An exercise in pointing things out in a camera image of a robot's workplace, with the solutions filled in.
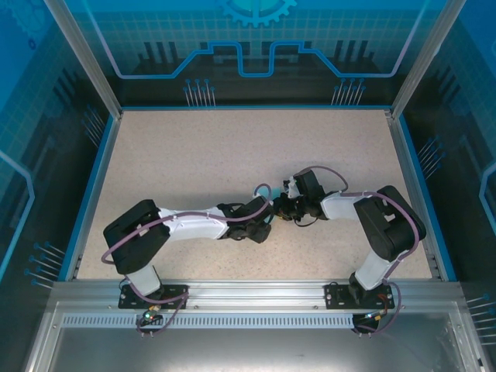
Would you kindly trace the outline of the aluminium mounting rail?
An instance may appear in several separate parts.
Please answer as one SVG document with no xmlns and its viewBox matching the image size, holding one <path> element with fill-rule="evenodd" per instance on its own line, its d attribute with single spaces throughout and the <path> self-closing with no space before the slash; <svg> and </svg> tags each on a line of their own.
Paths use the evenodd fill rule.
<svg viewBox="0 0 496 372">
<path fill-rule="evenodd" d="M 306 312 L 326 310 L 323 281 L 187 281 L 189 312 Z M 448 312 L 464 308 L 461 285 L 431 280 L 396 280 L 395 304 L 407 312 Z M 118 309 L 118 282 L 58 282 L 47 307 L 52 310 L 110 312 Z"/>
</svg>

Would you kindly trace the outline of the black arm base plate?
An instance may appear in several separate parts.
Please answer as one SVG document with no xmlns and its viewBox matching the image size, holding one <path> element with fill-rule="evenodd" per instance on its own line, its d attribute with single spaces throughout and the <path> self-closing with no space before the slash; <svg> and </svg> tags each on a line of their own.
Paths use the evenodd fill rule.
<svg viewBox="0 0 496 372">
<path fill-rule="evenodd" d="M 140 297 L 130 284 L 120 288 L 118 298 L 119 309 L 146 309 L 152 305 L 159 305 L 161 309 L 171 310 L 179 306 L 189 287 L 183 284 L 163 284 L 152 294 L 147 294 L 146 299 Z"/>
<path fill-rule="evenodd" d="M 383 284 L 373 290 L 365 291 L 348 284 L 331 282 L 324 287 L 324 295 L 327 309 L 366 310 L 395 308 L 391 287 Z"/>
</svg>

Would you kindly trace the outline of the aluminium side rail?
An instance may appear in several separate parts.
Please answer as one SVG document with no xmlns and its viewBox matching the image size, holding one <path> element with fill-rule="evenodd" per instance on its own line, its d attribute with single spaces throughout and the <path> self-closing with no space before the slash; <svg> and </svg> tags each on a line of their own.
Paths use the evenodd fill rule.
<svg viewBox="0 0 496 372">
<path fill-rule="evenodd" d="M 418 180 L 419 178 L 414 165 L 414 157 L 408 147 L 405 131 L 402 129 L 401 123 L 393 117 L 391 112 L 386 112 L 386 116 L 401 172 L 405 180 L 410 205 L 425 226 L 426 235 L 422 240 L 422 249 L 425 253 L 432 279 L 443 281 L 443 266 L 439 265 L 438 261 L 439 248 L 435 233 L 432 229 L 427 205 L 423 198 L 421 185 Z"/>
</svg>

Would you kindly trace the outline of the aluminium frame post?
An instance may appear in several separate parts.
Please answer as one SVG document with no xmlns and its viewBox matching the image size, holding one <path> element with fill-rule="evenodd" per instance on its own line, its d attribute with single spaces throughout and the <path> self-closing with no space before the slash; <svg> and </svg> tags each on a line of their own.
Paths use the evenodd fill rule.
<svg viewBox="0 0 496 372">
<path fill-rule="evenodd" d="M 64 0 L 43 0 L 76 58 L 114 119 L 122 117 L 122 107 L 100 68 L 88 42 Z"/>
<path fill-rule="evenodd" d="M 391 118 L 398 121 L 408 102 L 415 93 L 422 78 L 439 52 L 446 36 L 455 23 L 467 0 L 446 0 L 434 26 L 431 29 L 412 69 L 409 71 L 391 106 Z"/>
</svg>

